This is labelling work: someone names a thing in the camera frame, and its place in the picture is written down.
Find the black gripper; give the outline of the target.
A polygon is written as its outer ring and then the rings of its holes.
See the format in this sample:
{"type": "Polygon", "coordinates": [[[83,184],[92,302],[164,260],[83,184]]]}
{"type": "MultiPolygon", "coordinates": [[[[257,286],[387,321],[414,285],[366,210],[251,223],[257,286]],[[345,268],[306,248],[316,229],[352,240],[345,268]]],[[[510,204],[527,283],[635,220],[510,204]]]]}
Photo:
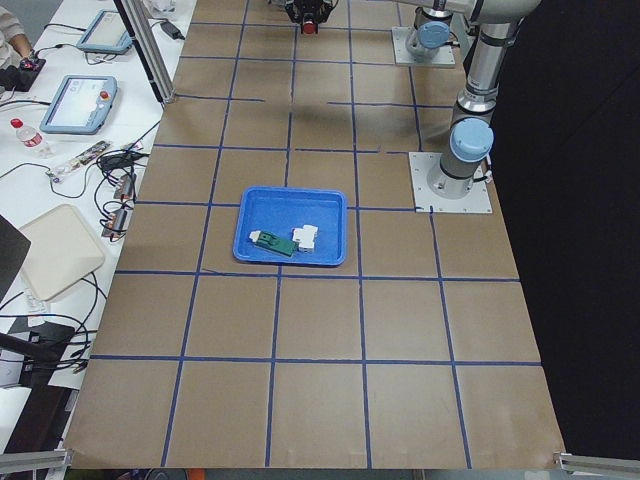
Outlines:
{"type": "Polygon", "coordinates": [[[284,5],[289,19],[296,24],[311,21],[315,24],[325,23],[334,10],[331,0],[286,0],[284,5]]]}

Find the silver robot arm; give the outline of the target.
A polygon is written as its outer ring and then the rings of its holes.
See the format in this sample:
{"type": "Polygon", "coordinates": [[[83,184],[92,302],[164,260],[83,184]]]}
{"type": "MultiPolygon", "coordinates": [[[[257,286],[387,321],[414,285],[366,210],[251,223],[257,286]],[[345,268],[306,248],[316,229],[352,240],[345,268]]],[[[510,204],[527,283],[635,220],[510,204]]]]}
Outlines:
{"type": "Polygon", "coordinates": [[[537,1],[414,1],[414,24],[405,46],[409,53],[430,55],[444,46],[450,21],[460,14],[478,28],[466,72],[456,99],[448,147],[428,174],[429,188],[438,196],[461,199],[471,190],[477,167],[494,141],[490,127],[496,107],[499,75],[507,50],[521,22],[537,1]]]}
{"type": "Polygon", "coordinates": [[[433,57],[449,41],[452,18],[451,11],[418,6],[405,40],[407,51],[419,58],[433,57]]]}

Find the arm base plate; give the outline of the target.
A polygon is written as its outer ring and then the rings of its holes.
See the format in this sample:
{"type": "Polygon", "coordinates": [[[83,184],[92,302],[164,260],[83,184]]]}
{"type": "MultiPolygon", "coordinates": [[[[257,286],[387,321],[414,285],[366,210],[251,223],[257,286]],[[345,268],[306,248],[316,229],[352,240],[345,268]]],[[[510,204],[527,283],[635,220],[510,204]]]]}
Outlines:
{"type": "Polygon", "coordinates": [[[441,169],[438,152],[410,152],[414,209],[422,213],[492,214],[482,166],[468,179],[453,179],[441,169]]]}
{"type": "Polygon", "coordinates": [[[418,28],[393,27],[395,63],[404,66],[453,68],[452,47],[448,44],[450,28],[442,22],[424,24],[418,28]]]}

